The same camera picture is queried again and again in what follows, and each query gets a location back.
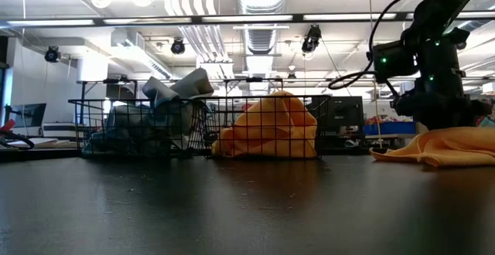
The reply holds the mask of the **white shelf unit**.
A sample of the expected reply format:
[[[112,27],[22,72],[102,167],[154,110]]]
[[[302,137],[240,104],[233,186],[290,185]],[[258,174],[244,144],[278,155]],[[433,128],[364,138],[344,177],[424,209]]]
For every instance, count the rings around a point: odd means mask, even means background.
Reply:
[[[77,141],[84,137],[83,124],[75,124],[72,122],[53,122],[43,123],[43,137],[56,138],[59,140]]]

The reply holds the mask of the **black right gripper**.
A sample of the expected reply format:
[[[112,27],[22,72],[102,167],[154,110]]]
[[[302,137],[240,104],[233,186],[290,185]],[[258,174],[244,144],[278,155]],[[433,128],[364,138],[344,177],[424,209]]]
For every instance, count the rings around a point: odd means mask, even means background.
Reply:
[[[415,122],[429,131],[475,127],[481,116],[491,113],[491,106],[482,100],[471,100],[468,95],[447,97],[439,93],[418,93],[413,90],[402,94],[391,102],[391,107],[400,116],[413,117]]]

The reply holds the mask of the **dark computer monitor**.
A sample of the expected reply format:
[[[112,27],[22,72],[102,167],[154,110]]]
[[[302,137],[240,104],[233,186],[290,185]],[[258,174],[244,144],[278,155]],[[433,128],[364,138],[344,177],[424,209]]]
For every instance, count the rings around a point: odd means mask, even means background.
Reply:
[[[43,117],[46,104],[21,104],[5,106],[5,119],[15,122],[11,131],[28,138],[43,136]]]

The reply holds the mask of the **blue storage bin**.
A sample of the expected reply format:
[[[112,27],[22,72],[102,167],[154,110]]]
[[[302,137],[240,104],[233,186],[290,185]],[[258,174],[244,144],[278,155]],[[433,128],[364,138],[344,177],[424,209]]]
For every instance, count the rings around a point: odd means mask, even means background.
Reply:
[[[367,124],[363,126],[365,135],[384,134],[415,134],[415,122],[384,122],[377,124]]]

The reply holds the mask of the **blue-grey microfiber towel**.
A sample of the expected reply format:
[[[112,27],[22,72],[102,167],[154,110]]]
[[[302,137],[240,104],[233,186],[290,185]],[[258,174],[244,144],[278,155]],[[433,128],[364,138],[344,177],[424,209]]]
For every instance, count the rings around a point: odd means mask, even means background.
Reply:
[[[144,105],[117,106],[98,132],[113,134],[114,155],[170,158],[187,149],[192,118],[193,110],[163,113]]]
[[[93,133],[82,148],[83,156],[114,155],[114,136],[107,133]]]
[[[150,77],[142,87],[142,93],[154,101],[152,108],[157,112],[191,111],[195,99],[209,97],[214,89],[205,69],[198,68],[171,86],[167,86],[155,77]]]

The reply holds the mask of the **black table mat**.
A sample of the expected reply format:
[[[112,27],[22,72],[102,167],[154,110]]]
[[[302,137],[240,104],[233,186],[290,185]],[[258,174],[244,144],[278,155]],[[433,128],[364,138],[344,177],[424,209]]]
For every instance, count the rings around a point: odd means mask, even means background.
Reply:
[[[495,255],[495,168],[0,163],[0,255]]]

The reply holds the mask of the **black equipment cabinet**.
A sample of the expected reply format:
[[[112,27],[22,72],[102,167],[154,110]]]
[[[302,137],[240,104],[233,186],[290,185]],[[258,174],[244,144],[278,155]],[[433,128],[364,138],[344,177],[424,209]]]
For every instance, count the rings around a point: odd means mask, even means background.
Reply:
[[[330,97],[327,101],[325,128],[339,136],[364,138],[362,97]]]

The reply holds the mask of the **silver ceiling duct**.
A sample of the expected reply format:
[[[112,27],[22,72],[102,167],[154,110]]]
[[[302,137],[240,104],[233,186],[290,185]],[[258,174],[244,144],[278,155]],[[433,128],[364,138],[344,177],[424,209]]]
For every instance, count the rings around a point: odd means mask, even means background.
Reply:
[[[238,0],[241,14],[279,14],[285,11],[285,0]],[[244,31],[247,49],[253,54],[269,54],[275,48],[278,31],[249,29]]]

